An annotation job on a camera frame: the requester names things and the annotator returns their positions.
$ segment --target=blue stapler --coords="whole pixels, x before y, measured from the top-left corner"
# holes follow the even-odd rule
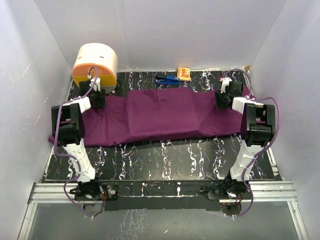
[[[157,74],[155,75],[156,84],[180,84],[180,79],[178,77],[169,76],[166,74]]]

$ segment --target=purple cloth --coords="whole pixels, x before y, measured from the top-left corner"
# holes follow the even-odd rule
[[[243,92],[249,94],[248,88]],[[236,134],[242,115],[217,109],[214,91],[179,87],[132,90],[128,97],[106,96],[104,109],[91,108],[82,118],[84,145],[89,147]],[[54,142],[52,135],[49,142]]]

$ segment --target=white and orange container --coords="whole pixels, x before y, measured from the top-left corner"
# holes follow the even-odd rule
[[[88,71],[92,66],[98,69],[101,88],[112,92],[117,85],[118,58],[115,51],[102,43],[88,43],[80,47],[72,69],[72,77],[77,86],[88,80]]]

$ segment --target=marble tabletop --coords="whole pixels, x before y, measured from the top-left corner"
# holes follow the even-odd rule
[[[162,72],[175,76],[174,71]],[[157,72],[119,72],[115,95],[126,97],[130,90],[191,88],[195,92],[220,88],[223,71],[193,71],[191,81],[180,85],[158,85]],[[234,81],[246,84],[241,72],[229,73]],[[77,97],[79,88],[72,83],[68,98]],[[222,180],[240,150],[239,135],[143,141],[106,147],[86,147],[96,175],[103,180]],[[52,153],[42,182],[66,181],[75,176],[71,161]],[[250,173],[252,180],[274,180],[268,154],[258,157]]]

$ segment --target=white wall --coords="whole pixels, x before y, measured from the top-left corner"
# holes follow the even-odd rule
[[[312,240],[320,238],[320,1],[289,0],[252,65],[256,96],[282,111],[272,147],[279,171],[293,180]]]
[[[17,239],[71,69],[33,0],[0,0],[0,239]]]
[[[251,65],[285,1],[35,0],[71,68],[99,42],[120,71]]]

